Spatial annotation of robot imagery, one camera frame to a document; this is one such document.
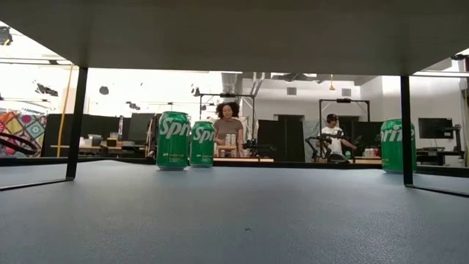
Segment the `gray t-shirt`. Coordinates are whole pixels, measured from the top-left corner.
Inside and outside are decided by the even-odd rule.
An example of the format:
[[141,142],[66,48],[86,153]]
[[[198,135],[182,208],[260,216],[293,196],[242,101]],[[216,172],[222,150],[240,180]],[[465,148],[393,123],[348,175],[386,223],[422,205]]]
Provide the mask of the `gray t-shirt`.
[[227,134],[235,134],[237,137],[237,132],[243,129],[243,124],[236,119],[230,121],[219,119],[215,121],[213,127],[218,131],[217,139],[225,140]]

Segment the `colorful quilt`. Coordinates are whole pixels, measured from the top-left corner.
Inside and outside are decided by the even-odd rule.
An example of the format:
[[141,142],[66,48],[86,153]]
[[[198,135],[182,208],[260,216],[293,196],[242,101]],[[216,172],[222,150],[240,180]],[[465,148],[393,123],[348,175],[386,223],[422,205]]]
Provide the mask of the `colorful quilt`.
[[[0,132],[15,135],[30,141],[37,147],[37,153],[30,157],[40,157],[46,120],[47,117],[45,115],[21,114],[17,112],[0,113]],[[26,145],[23,146],[22,143],[17,142],[14,139],[9,139],[7,137],[2,137],[2,139],[27,148]],[[25,157],[23,153],[0,144],[0,157],[10,155]]]

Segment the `metal frame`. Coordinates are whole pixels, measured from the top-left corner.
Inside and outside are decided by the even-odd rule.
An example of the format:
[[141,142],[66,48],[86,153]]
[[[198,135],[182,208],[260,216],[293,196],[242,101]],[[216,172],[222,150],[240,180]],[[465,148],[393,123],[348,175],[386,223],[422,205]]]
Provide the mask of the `metal frame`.
[[76,87],[75,108],[73,110],[72,132],[70,134],[70,150],[67,159],[67,174],[65,179],[45,180],[37,183],[18,184],[14,186],[0,187],[0,191],[8,191],[17,188],[41,186],[52,183],[63,183],[75,179],[76,167],[78,163],[78,146],[80,144],[81,121],[83,119],[83,109],[86,94],[86,80],[88,79],[88,68],[80,67],[78,72],[78,83]]
[[[357,103],[357,106],[360,106],[358,103],[366,103],[366,117],[367,122],[370,121],[370,113],[369,113],[369,100],[352,100],[352,99],[320,99],[320,135],[322,135],[322,111],[324,111],[329,105],[327,105],[324,109],[322,109],[322,102],[336,102],[336,103]],[[320,157],[322,157],[322,148],[320,147]]]
[[[78,83],[76,89],[75,108],[72,123],[72,132],[70,135],[70,150],[67,159],[67,174],[65,179],[61,180],[47,180],[38,183],[27,183],[15,186],[0,187],[0,191],[7,191],[17,188],[25,188],[32,186],[41,186],[52,183],[63,183],[75,179],[76,168],[78,163],[78,146],[80,142],[81,121],[83,118],[84,99],[86,94],[86,81],[88,78],[88,68],[80,67],[78,74]],[[225,97],[247,97],[253,99],[253,130],[252,136],[254,137],[254,97],[255,95],[226,95],[226,94],[200,94],[199,106],[202,106],[202,97],[205,95],[225,96]],[[323,101],[336,101],[337,100],[320,100],[320,122],[322,122],[322,102]],[[368,121],[369,121],[369,101],[368,100],[351,100],[354,102],[364,102],[367,104]],[[403,152],[403,180],[404,185],[408,188],[415,188],[423,191],[433,191],[440,194],[449,194],[458,197],[469,197],[468,193],[448,191],[438,188],[428,188],[423,186],[415,186],[413,184],[413,168],[412,168],[412,131],[410,120],[410,83],[409,76],[401,76],[401,110],[402,110],[402,152]],[[202,109],[199,107],[199,114],[202,117]],[[281,166],[281,164],[265,164],[265,166]]]
[[449,194],[469,198],[468,193],[449,191],[439,188],[415,186],[413,184],[412,168],[412,125],[410,120],[410,82],[409,76],[401,76],[401,113],[402,113],[402,174],[404,186],[440,194]]
[[199,119],[202,118],[202,98],[204,96],[220,96],[221,98],[251,98],[252,99],[252,132],[251,132],[251,138],[254,139],[254,129],[256,127],[256,123],[254,122],[254,115],[256,111],[254,108],[256,107],[256,94],[255,95],[233,95],[229,93],[220,93],[220,94],[204,94],[201,93],[199,95]]

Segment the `yellow pole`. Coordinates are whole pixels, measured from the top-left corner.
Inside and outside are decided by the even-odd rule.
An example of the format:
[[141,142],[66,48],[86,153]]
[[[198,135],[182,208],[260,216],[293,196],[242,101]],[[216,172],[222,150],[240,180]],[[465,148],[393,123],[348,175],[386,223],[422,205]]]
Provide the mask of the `yellow pole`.
[[[466,72],[466,59],[464,60],[464,65],[463,65],[463,69],[464,71]],[[468,136],[469,136],[469,111],[468,111],[468,104],[469,104],[469,100],[468,100],[468,89],[469,89],[469,84],[468,84],[468,80],[469,79],[466,79],[466,89],[464,90],[464,96],[465,96],[465,100],[464,100],[464,109],[465,109],[465,113],[466,113],[466,145],[469,145],[469,139],[468,139]],[[466,153],[466,158],[467,158],[467,164],[469,164],[469,154]]]
[[67,108],[68,91],[70,90],[70,82],[72,81],[73,65],[70,66],[68,74],[67,91],[65,92],[64,108],[62,109],[62,118],[60,119],[59,138],[57,139],[57,157],[60,157],[60,147],[62,146],[62,129],[64,128],[65,109]]

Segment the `sprite logo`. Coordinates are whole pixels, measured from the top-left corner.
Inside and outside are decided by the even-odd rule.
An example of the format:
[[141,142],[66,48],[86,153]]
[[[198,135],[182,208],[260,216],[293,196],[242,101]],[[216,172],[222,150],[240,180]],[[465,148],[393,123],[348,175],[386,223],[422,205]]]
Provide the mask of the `sprite logo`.
[[166,135],[166,139],[170,139],[173,135],[186,135],[189,136],[189,130],[191,129],[189,124],[181,124],[173,122],[173,119],[168,117],[162,122],[163,129],[160,131],[160,135]]
[[196,135],[193,137],[194,141],[199,141],[199,144],[202,144],[206,140],[213,140],[215,132],[203,131],[203,127],[196,128]]
[[[415,135],[414,129],[412,129],[412,139]],[[392,129],[381,131],[381,142],[401,142],[402,141],[402,128],[400,125],[394,125]]]

